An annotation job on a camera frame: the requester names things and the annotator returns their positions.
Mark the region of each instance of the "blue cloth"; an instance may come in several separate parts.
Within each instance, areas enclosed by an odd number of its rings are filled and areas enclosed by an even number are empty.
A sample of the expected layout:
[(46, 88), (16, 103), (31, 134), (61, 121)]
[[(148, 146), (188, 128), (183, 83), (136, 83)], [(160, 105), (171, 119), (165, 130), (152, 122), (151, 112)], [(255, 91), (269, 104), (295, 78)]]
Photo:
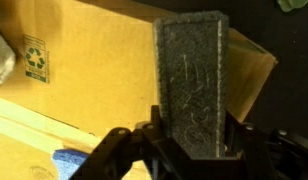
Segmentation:
[(52, 160), (58, 170), (59, 180), (68, 180), (75, 171), (84, 163), (88, 154), (75, 150), (56, 150)]

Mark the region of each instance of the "cardboard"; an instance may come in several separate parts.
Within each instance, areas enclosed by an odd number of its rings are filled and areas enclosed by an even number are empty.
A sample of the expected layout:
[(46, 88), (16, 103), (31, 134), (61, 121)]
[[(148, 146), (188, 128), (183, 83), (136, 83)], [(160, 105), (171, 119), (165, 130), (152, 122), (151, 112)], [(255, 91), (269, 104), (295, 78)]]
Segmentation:
[[(96, 137), (133, 129), (158, 102), (152, 20), (172, 14), (128, 0), (0, 0), (17, 55), (0, 98)], [(276, 60), (238, 32), (229, 39), (227, 109), (242, 122)]]
[[(102, 139), (0, 98), (0, 179), (57, 179), (55, 150), (89, 154)], [(134, 163), (124, 180), (150, 179), (146, 172)]]

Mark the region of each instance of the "black mount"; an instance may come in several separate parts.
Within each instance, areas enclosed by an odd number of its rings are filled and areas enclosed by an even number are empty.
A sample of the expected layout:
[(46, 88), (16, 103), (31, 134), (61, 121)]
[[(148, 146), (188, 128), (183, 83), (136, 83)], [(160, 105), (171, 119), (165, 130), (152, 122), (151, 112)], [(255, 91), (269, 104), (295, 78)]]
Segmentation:
[(114, 128), (71, 179), (119, 180), (143, 160), (153, 180), (237, 179), (308, 180), (308, 140), (284, 130), (262, 133), (253, 124), (226, 117), (224, 157), (192, 160), (165, 136), (158, 106), (151, 122), (131, 132)]

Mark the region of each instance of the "white plastic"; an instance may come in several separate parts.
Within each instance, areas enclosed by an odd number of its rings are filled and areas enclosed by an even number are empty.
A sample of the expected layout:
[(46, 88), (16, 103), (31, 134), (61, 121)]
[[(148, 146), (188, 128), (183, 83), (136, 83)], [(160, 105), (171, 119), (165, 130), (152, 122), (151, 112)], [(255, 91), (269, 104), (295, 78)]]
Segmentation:
[(0, 35), (0, 84), (5, 82), (14, 70), (15, 54)]

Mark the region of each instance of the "gray felt block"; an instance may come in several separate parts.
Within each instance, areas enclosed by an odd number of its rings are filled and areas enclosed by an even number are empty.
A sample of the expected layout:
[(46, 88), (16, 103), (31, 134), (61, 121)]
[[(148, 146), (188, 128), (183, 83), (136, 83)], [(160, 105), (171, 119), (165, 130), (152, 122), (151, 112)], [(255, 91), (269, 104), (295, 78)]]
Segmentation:
[(154, 23), (165, 133), (192, 159), (224, 153), (228, 19), (218, 11)]

